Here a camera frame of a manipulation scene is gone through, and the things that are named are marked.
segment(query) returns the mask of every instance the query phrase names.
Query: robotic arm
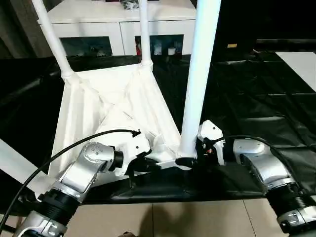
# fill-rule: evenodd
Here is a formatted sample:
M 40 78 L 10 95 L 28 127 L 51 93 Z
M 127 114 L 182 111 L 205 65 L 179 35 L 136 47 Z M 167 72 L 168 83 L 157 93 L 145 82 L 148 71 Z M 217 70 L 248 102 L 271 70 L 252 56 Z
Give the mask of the robotic arm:
M 62 237 L 99 172 L 112 171 L 116 176 L 123 176 L 131 161 L 150 151 L 143 134 L 133 137 L 120 151 L 98 142 L 87 143 L 78 158 L 41 197 L 39 208 L 28 215 L 13 236 Z
M 223 137 L 222 131 L 207 120 L 200 126 L 197 137 L 206 150 L 216 150 L 218 163 L 224 165 L 224 141 L 212 147 L 209 145 L 210 141 Z M 316 202 L 299 186 L 270 147 L 252 139 L 236 139 L 233 152 L 237 162 L 249 167 L 266 191 L 282 231 L 293 237 L 316 236 Z

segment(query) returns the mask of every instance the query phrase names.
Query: white fabric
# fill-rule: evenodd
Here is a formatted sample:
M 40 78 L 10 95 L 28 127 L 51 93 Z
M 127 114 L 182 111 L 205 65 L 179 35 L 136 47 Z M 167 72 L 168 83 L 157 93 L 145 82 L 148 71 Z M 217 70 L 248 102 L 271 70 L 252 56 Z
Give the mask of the white fabric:
M 137 64 L 78 72 L 68 80 L 53 153 L 86 136 L 118 128 L 140 129 L 150 142 L 151 158 L 159 162 L 175 159 L 180 133 L 150 67 Z M 93 140 L 118 147 L 130 138 L 129 133 L 114 133 Z M 81 148 L 54 161 L 49 175 L 56 176 L 65 169 Z M 99 178 L 101 183 L 114 180 L 117 178 L 112 173 Z

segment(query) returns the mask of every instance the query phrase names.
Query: black tablecloth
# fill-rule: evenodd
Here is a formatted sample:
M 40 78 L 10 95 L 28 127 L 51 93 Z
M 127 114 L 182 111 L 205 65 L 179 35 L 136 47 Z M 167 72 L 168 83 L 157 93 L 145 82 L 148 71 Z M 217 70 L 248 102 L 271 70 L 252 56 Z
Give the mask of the black tablecloth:
M 139 57 L 70 58 L 75 71 L 138 63 Z M 181 131 L 189 56 L 154 57 L 154 75 Z M 0 138 L 35 165 L 51 154 L 63 81 L 54 58 L 0 61 Z M 212 62 L 201 121 L 224 134 L 259 136 L 286 156 L 303 186 L 315 193 L 315 92 L 276 54 L 224 55 Z M 0 173 L 3 211 L 19 183 Z M 93 188 L 85 203 L 202 201 L 263 197 L 248 169 L 227 166 L 157 171 Z M 22 203 L 15 210 L 22 211 Z

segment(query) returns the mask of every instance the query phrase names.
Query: white table top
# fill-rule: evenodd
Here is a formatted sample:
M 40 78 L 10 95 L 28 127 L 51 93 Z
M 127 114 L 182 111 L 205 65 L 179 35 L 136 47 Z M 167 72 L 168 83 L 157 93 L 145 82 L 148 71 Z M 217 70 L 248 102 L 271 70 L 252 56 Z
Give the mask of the white table top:
M 316 91 L 316 54 L 313 52 L 282 52 L 277 55 Z
M 53 24 L 139 21 L 139 9 L 124 10 L 119 2 L 104 0 L 64 0 L 48 13 Z M 148 2 L 150 21 L 195 20 L 190 0 Z

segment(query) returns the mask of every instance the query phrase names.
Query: white metal pipe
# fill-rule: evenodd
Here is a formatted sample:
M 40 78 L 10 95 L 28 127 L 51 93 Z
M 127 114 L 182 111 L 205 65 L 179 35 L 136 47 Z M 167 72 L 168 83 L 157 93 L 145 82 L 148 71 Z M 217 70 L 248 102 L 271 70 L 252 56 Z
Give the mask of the white metal pipe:
M 49 20 L 47 10 L 42 0 L 32 0 L 33 6 L 38 14 L 39 21 L 42 25 L 42 30 L 45 35 L 45 38 L 48 42 L 48 45 L 53 52 L 57 63 L 61 70 L 62 78 L 70 77 L 74 74 L 74 71 L 71 69 L 69 62 L 66 58 L 65 50 L 61 41 L 56 36 L 53 26 Z
M 139 11 L 140 11 L 141 44 L 142 44 L 142 65 L 151 67 L 153 65 L 153 62 L 150 56 L 147 0 L 139 0 Z
M 23 184 L 37 167 L 0 139 L 0 169 Z M 27 187 L 37 195 L 44 194 L 55 181 L 40 172 Z
M 180 156 L 195 157 L 198 127 L 214 47 L 221 0 L 198 0 L 182 123 Z

